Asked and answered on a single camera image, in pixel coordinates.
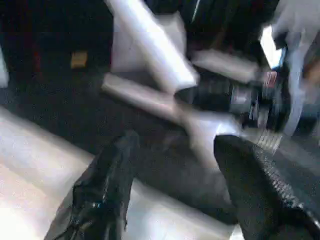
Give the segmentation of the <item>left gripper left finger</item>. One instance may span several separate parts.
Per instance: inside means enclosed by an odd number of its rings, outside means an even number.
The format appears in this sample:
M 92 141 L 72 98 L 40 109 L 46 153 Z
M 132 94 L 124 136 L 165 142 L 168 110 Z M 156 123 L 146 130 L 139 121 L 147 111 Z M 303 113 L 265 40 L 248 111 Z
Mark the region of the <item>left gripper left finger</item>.
M 46 240 L 120 240 L 127 212 L 140 138 L 127 131 L 94 157 L 58 207 Z

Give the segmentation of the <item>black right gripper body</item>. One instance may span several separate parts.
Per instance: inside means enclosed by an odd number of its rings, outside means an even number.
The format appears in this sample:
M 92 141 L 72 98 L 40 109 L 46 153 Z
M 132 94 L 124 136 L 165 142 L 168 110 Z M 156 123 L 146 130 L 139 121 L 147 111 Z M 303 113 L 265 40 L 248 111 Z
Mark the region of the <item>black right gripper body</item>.
M 255 81 L 233 83 L 229 112 L 243 128 L 281 131 L 290 111 L 286 76 L 279 71 L 263 72 Z

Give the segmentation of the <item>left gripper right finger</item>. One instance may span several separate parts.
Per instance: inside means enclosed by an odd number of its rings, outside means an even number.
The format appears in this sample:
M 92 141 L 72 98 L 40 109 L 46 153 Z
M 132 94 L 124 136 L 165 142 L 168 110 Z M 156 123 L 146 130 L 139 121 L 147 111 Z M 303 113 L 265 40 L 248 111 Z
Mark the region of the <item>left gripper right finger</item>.
M 319 239 L 318 145 L 283 135 L 219 135 L 213 150 L 246 240 Z

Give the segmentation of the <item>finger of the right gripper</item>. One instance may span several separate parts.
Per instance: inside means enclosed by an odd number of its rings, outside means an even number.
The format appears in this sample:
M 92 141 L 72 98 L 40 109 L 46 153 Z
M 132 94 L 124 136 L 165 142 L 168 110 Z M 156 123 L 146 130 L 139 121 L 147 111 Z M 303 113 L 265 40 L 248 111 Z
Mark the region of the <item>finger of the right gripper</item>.
M 232 79 L 219 74 L 201 75 L 196 86 L 177 91 L 175 99 L 199 110 L 228 113 L 233 83 Z

